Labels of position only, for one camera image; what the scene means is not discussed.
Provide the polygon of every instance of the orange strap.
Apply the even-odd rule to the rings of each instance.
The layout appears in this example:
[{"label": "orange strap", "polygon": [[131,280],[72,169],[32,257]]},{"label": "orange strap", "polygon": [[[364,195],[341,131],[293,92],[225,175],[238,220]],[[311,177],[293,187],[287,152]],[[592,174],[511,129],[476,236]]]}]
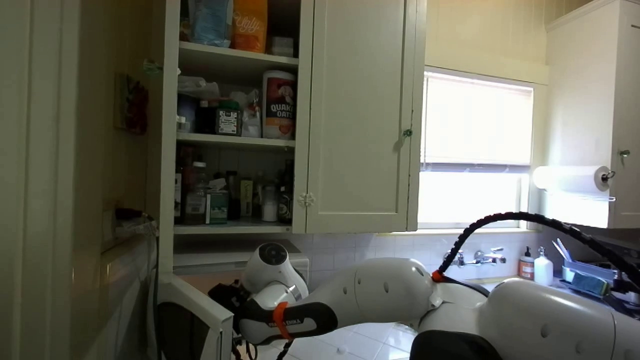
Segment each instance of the orange strap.
[{"label": "orange strap", "polygon": [[276,306],[275,310],[273,310],[273,322],[275,322],[278,329],[280,329],[280,334],[282,335],[282,337],[286,340],[291,341],[293,340],[293,338],[291,337],[291,335],[289,335],[289,331],[287,330],[287,327],[283,322],[284,309],[285,307],[287,307],[287,305],[289,305],[289,303],[283,301]]},{"label": "orange strap", "polygon": [[432,278],[433,282],[443,282],[444,281],[443,275],[438,270],[436,270],[436,271],[431,273],[431,278]]}]

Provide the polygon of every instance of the paper towel roll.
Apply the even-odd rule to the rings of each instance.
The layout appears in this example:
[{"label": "paper towel roll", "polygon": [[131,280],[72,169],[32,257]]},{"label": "paper towel roll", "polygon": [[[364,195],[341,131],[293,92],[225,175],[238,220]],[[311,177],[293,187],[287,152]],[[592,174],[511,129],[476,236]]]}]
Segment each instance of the paper towel roll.
[{"label": "paper towel roll", "polygon": [[533,183],[550,192],[603,195],[609,190],[609,183],[602,181],[602,176],[609,172],[609,168],[599,166],[538,167],[533,172]]}]

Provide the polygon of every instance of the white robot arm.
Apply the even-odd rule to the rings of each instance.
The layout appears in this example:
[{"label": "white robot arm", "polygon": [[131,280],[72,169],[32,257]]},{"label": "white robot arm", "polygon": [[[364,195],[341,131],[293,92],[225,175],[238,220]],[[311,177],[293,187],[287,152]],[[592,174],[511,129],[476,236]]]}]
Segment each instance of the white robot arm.
[{"label": "white robot arm", "polygon": [[434,282],[416,260],[384,258],[344,269],[304,297],[285,253],[261,246],[242,277],[252,294],[234,311],[234,325],[250,343],[403,322],[419,333],[412,359],[430,358],[443,335],[484,343],[501,359],[640,359],[640,322],[531,281],[511,279],[489,294],[447,277]]}]

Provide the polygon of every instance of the cabinet shelf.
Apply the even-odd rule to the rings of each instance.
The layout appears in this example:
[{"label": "cabinet shelf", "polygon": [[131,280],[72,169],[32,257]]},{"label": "cabinet shelf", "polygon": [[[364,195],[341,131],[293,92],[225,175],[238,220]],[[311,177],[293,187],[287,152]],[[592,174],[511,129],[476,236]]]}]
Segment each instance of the cabinet shelf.
[{"label": "cabinet shelf", "polygon": [[296,58],[180,42],[178,66],[183,74],[237,85],[262,84],[267,70],[298,73]]},{"label": "cabinet shelf", "polygon": [[255,219],[230,220],[226,224],[219,225],[176,225],[173,227],[173,233],[176,235],[276,234],[290,232],[291,225]]},{"label": "cabinet shelf", "polygon": [[295,147],[294,140],[277,140],[263,138],[243,138],[241,136],[177,133],[176,140],[181,143],[196,145],[215,145],[234,149],[282,149]]}]

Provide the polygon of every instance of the wall cabinet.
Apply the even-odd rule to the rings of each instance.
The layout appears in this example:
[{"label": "wall cabinet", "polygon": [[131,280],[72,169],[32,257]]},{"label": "wall cabinet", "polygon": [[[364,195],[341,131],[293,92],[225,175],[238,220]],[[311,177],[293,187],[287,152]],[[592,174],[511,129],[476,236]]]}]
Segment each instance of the wall cabinet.
[{"label": "wall cabinet", "polygon": [[[373,233],[417,227],[425,0],[269,0],[269,28],[296,39],[295,58],[179,41],[180,6],[156,0],[147,208],[161,256],[173,235]],[[295,140],[176,133],[178,68],[233,88],[262,88],[265,70],[297,77]],[[294,160],[293,221],[173,226],[176,146],[200,149],[207,171],[275,173]]]},{"label": "wall cabinet", "polygon": [[596,0],[548,26],[550,165],[606,165],[615,201],[547,197],[548,215],[640,227],[640,1]]}]

